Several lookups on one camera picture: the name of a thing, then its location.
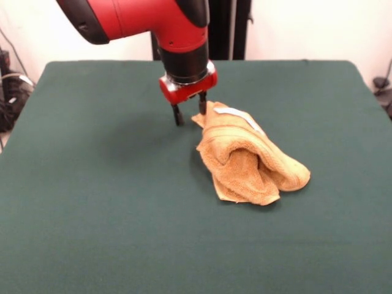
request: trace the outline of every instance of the electrical cord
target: electrical cord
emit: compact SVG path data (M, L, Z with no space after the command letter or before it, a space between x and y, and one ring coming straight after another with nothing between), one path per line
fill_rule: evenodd
M26 75L23 75L22 73L18 73L18 72L12 72L12 73L8 73L6 75L3 75L1 77L1 80L4 80L6 78L12 78L12 77L19 78L20 80L22 80L25 83L29 84L33 88L36 87L36 84L29 77L27 77Z
M12 130L15 121L24 107L28 97L32 94L33 86L31 81L21 73L10 73L0 77L0 80L5 78L12 79L8 83L7 92L10 100L6 101L0 97L0 132L7 132ZM31 89L26 88L23 84L29 85Z
M20 63L21 68L23 69L23 73L27 76L27 75L28 75L28 74L27 74L27 70L26 70L25 66L23 65L23 62L20 60L20 57L19 57L19 55L18 55L18 53L17 53L17 51L16 51L16 49L15 49L13 43L7 38L7 36L4 34L4 32L2 31L1 28L0 28L0 34L3 36L3 38L5 38L5 40L7 41L7 43L10 44L10 46L11 46L13 52L15 53L15 56L17 57L17 59L18 59L18 61L19 61L19 63Z

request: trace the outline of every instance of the crumpled towel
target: crumpled towel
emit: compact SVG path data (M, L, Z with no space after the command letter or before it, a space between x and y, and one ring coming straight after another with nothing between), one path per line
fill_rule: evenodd
M269 140L248 113L208 101L206 115L192 120L203 128L197 150L221 200L269 205L280 199L280 190L309 182L310 171Z

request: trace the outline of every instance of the green felt tablecloth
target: green felt tablecloth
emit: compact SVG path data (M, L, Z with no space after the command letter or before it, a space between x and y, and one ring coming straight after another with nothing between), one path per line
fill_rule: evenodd
M0 293L392 293L392 124L348 62L216 62L309 185L218 200L159 62L50 63L0 156Z

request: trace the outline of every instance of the towel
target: towel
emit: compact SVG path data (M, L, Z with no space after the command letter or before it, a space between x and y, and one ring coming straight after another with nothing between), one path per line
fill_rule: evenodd
M310 171L283 153L250 114L208 101L206 115L192 120L203 128L197 151L219 199L269 205L280 199L280 190L299 190L309 182Z

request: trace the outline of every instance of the black cable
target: black cable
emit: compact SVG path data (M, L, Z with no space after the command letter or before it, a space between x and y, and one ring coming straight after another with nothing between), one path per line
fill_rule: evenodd
M12 108L7 105L4 99L0 98L0 132L7 132L13 128L13 117Z
M20 66L21 66L22 69L23 69L23 73L24 73L25 75L28 76L27 71L26 71L26 69L25 69L25 66L23 65L22 61L20 60L20 57L19 57L19 55L18 55L18 53L17 53L17 51L16 51L16 49L15 49L13 43L11 43L11 41L7 38L7 36L4 34L4 32L2 31L1 28L0 28L0 34L3 36L3 38L5 38L5 40L7 41L7 43L10 44L10 46L11 46L13 52L15 53L15 56L17 57L17 59L18 59L18 61L19 61L19 63L20 63Z

